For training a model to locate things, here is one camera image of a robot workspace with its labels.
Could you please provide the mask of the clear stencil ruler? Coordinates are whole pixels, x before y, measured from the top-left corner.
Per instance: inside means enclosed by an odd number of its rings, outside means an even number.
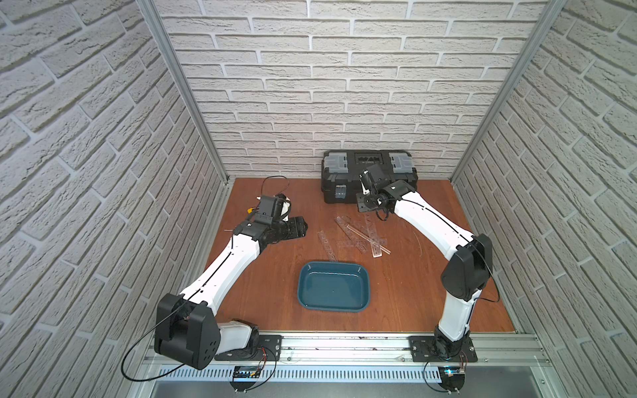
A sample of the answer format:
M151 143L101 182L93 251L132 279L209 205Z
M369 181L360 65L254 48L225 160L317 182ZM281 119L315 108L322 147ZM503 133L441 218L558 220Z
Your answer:
M340 230L348 237L348 240L355 248L357 248L363 254L368 251L368 246L370 243L348 230L347 225L351 225L353 227L353 225L348 220L343 217L336 217L334 220Z
M365 220L366 228L368 230L368 237L369 237L369 242L372 249L373 258L382 257L383 249L381 248L378 232L373 223L373 219L370 216L370 212L366 212L364 214L364 220Z
M333 248L331 247L331 245L329 243L329 240L328 240L328 237L325 234L325 232L324 231L319 231L318 232L318 238L319 238L319 240L321 242L321 245L323 247L323 250L324 250L325 254L328 257L328 260L331 261L331 262L337 262L338 260L337 260L336 254L335 254Z

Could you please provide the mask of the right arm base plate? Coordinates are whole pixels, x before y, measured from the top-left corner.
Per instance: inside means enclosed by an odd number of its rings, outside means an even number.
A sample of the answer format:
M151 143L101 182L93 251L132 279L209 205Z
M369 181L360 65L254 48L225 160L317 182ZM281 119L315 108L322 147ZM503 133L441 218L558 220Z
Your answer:
M448 342L444 336L416 335L407 338L415 363L467 362L477 363L478 357L469 336Z

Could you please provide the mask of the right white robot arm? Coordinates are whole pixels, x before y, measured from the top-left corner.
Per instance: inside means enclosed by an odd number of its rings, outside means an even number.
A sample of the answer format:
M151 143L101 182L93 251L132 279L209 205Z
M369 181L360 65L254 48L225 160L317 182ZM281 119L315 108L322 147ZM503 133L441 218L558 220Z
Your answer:
M436 351L441 358L459 354L469 338L470 320L482 291L492 277L493 245L484 234L474 235L434 209L407 182L388 182L361 176L366 209L394 214L421 232L444 255L448 264L441 274L446 301L435 329Z

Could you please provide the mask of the clear triangular scale ruler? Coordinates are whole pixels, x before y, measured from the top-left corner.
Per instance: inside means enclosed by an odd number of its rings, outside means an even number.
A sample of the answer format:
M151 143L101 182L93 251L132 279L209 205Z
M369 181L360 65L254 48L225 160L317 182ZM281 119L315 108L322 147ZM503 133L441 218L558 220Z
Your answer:
M350 230L351 232L353 232L354 234L358 235L359 237L363 238L363 240L366 240L367 242L370 243L372 248L377 248L378 250L381 250L382 252L391 255L390 250L388 250L386 247L384 247L379 240L376 240L372 237L369 237L365 234L363 234L363 232L360 232L358 229L352 227L351 225L347 225L348 230Z

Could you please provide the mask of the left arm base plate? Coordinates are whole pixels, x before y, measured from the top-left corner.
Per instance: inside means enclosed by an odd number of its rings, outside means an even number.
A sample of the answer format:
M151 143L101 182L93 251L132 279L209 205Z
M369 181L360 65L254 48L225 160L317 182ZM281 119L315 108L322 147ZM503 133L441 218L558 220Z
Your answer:
M257 339L253 338L247 348L218 353L215 360L217 362L258 362L266 357L269 363L276 362L280 360L282 340L282 335L260 335Z

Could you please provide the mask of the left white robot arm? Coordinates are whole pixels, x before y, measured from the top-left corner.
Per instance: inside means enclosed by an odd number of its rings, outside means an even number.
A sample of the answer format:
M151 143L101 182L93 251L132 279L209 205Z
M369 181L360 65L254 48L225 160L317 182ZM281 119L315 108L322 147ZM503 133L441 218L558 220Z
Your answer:
M218 323L218 310L242 272L268 245L304 237L307 230L303 217L238 225L201 276L180 294L167 294L159 301L154 351L197 370L219 354L253 357L259 340L257 326L241 321Z

